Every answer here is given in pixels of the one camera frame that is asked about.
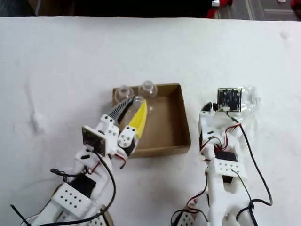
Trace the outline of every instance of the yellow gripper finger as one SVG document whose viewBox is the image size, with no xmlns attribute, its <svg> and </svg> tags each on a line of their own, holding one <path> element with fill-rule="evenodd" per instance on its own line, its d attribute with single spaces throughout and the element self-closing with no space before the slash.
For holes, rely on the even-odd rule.
<svg viewBox="0 0 301 226">
<path fill-rule="evenodd" d="M 132 126 L 136 128 L 136 135 L 137 138 L 140 139 L 146 122 L 146 116 L 147 116 L 147 105 L 146 100 L 143 101 L 142 105 L 136 112 L 135 116 L 132 118 L 132 120 L 129 123 L 129 126 Z"/>
</svg>

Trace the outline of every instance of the clear plastic bottle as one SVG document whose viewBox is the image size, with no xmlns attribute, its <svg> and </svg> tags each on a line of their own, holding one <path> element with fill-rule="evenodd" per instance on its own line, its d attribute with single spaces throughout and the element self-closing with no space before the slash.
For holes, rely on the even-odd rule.
<svg viewBox="0 0 301 226">
<path fill-rule="evenodd" d="M 134 96 L 134 91 L 131 87 L 122 85 L 115 91 L 115 101 L 120 103 L 121 101 Z"/>
<path fill-rule="evenodd" d="M 148 112 L 151 113 L 154 110 L 153 102 L 154 97 L 157 95 L 157 86 L 150 80 L 146 80 L 138 89 L 139 95 L 146 99 Z"/>
</svg>

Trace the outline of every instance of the cardboard box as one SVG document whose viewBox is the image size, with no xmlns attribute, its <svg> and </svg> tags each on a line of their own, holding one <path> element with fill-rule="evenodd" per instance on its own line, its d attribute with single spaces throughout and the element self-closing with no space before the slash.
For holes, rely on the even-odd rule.
<svg viewBox="0 0 301 226">
<path fill-rule="evenodd" d="M 143 135 L 131 158 L 157 157 L 188 152 L 190 133 L 180 84 L 159 84 L 154 110 L 147 115 Z M 138 95 L 138 86 L 132 87 Z"/>
</svg>

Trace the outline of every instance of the circuit board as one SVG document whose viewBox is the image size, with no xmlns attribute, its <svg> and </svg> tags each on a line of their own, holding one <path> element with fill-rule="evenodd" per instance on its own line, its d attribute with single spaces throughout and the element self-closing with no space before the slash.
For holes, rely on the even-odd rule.
<svg viewBox="0 0 301 226">
<path fill-rule="evenodd" d="M 241 109 L 241 89 L 238 88 L 218 88 L 217 89 L 217 111 L 220 112 L 240 112 Z"/>
<path fill-rule="evenodd" d="M 106 142 L 102 138 L 102 134 L 91 129 L 90 127 L 82 127 L 83 143 L 93 148 L 94 152 L 105 156 Z"/>
</svg>

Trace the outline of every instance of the white table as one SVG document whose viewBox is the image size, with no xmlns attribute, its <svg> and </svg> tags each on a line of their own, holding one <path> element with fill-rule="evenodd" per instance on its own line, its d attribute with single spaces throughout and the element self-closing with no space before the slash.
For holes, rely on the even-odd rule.
<svg viewBox="0 0 301 226">
<path fill-rule="evenodd" d="M 263 105 L 254 155 L 274 206 L 256 204 L 261 226 L 301 221 L 299 22 L 205 19 L 0 18 L 0 222 L 18 225 L 38 212 L 61 179 L 50 168 L 72 166 L 81 126 L 95 126 L 122 84 L 178 82 L 191 134 L 187 154 L 114 161 L 116 226 L 169 225 L 172 213 L 205 184 L 198 153 L 198 112 L 217 87 L 255 85 Z M 33 104 L 47 124 L 35 135 Z M 252 197 L 267 199 L 251 163 Z M 108 199 L 111 196 L 108 188 Z"/>
</svg>

